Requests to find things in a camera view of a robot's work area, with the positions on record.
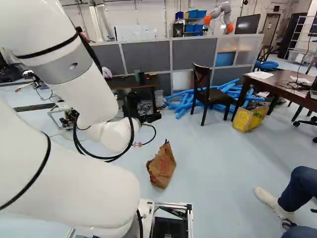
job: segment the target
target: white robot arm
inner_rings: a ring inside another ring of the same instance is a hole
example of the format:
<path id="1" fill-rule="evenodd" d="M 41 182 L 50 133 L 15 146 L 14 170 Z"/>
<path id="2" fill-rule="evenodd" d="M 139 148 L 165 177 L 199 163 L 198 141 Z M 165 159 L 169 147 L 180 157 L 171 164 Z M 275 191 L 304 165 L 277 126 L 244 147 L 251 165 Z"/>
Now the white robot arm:
<path id="1" fill-rule="evenodd" d="M 107 123 L 117 101 L 59 1 L 0 2 L 0 46 L 80 113 L 78 127 L 93 125 L 96 140 L 124 149 L 129 124 Z M 63 222 L 99 237 L 119 238 L 129 230 L 140 201 L 132 173 L 50 141 L 1 99 L 0 110 L 1 212 Z"/>

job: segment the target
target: white sneaker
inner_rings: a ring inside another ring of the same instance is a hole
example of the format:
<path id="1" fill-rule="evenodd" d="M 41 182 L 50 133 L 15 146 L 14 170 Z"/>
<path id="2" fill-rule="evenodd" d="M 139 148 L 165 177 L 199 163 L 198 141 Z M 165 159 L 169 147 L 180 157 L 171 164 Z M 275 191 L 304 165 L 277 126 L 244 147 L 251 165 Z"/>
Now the white sneaker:
<path id="1" fill-rule="evenodd" d="M 270 209 L 282 220 L 289 219 L 293 221 L 294 212 L 286 212 L 277 203 L 277 197 L 274 197 L 269 191 L 261 187 L 256 187 L 254 189 L 255 196 L 264 204 L 270 207 Z"/>

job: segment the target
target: black stripe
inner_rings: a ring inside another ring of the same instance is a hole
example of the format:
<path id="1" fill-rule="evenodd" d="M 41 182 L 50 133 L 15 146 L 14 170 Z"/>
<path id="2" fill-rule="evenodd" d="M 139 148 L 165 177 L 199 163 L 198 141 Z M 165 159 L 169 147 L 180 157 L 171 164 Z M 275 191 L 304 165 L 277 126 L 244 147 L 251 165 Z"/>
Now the black stripe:
<path id="1" fill-rule="evenodd" d="M 76 34 L 69 38 L 67 41 L 64 41 L 56 46 L 53 46 L 53 47 L 50 47 L 46 50 L 43 50 L 43 51 L 39 51 L 39 52 L 36 52 L 36 53 L 32 53 L 32 54 L 29 54 L 29 55 L 23 55 L 23 56 L 17 56 L 19 59 L 29 59 L 29 58 L 34 58 L 34 57 L 37 57 L 37 56 L 42 56 L 42 55 L 45 55 L 47 53 L 50 53 L 52 51 L 56 51 L 58 50 L 59 48 L 62 48 L 66 45 L 68 45 L 69 43 L 72 43 L 76 38 L 78 37 L 78 32 L 76 31 Z"/>
<path id="2" fill-rule="evenodd" d="M 8 206 L 10 206 L 13 202 L 15 202 L 17 199 L 19 199 L 31 186 L 32 184 L 36 181 L 36 179 L 40 176 L 42 170 L 44 169 L 46 162 L 49 159 L 50 156 L 50 152 L 51 152 L 51 139 L 49 138 L 48 135 L 46 135 L 44 133 L 44 135 L 47 137 L 48 139 L 48 147 L 46 150 L 46 154 L 45 157 L 43 158 L 43 161 L 39 167 L 39 169 L 37 170 L 37 172 L 34 174 L 33 178 L 25 185 L 25 187 L 17 194 L 15 195 L 12 199 L 10 199 L 9 201 L 7 201 L 4 205 L 2 205 L 0 207 L 0 211 Z"/>

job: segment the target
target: brown paper bag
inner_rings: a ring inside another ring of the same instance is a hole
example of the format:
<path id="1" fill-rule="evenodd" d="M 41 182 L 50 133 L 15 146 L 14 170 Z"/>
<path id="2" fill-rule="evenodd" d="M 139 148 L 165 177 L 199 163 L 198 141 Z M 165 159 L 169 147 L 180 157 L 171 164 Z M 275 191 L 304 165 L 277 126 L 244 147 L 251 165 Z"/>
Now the brown paper bag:
<path id="1" fill-rule="evenodd" d="M 155 155 L 154 159 L 147 161 L 151 183 L 154 186 L 166 188 L 175 168 L 176 161 L 172 148 L 169 141 L 165 140 L 165 143 L 159 148 L 158 154 Z"/>

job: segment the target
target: wooden desk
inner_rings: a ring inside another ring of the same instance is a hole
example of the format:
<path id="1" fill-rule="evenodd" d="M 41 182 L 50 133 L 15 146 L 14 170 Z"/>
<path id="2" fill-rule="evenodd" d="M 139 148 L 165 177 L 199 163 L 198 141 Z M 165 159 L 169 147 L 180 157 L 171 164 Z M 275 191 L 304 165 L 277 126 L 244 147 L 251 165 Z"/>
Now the wooden desk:
<path id="1" fill-rule="evenodd" d="M 146 84 L 144 85 L 138 84 L 134 75 L 127 77 L 113 77 L 112 79 L 107 79 L 106 82 L 111 90 L 150 88 L 153 113 L 157 113 L 158 110 L 155 102 L 155 87 L 159 85 L 159 80 L 156 75 L 151 75 L 149 79 L 146 79 Z"/>
<path id="2" fill-rule="evenodd" d="M 311 111 L 317 112 L 317 100 L 311 99 L 307 91 L 297 91 L 297 90 L 288 88 L 287 83 L 294 82 L 290 78 L 290 76 L 297 77 L 297 72 L 290 71 L 290 70 L 281 70 L 281 71 L 274 71 L 270 73 L 274 75 L 266 79 L 255 78 L 253 76 L 248 76 L 246 74 L 243 75 L 244 76 L 243 87 L 242 87 L 241 94 L 238 99 L 237 106 L 234 110 L 231 121 L 233 121 L 238 108 L 243 105 L 245 101 L 245 96 L 248 90 L 250 89 L 251 85 L 256 86 L 261 91 L 270 92 L 275 96 L 269 107 L 269 110 L 267 113 L 268 115 L 270 115 L 271 112 L 273 111 L 273 108 L 276 105 L 276 102 L 278 100 L 278 96 L 286 98 L 290 100 L 291 102 L 297 103 L 298 105 L 304 108 L 307 108 Z M 312 76 L 302 74 L 302 73 L 299 73 L 298 77 L 306 78 L 307 80 L 311 82 L 313 82 L 315 79 Z"/>

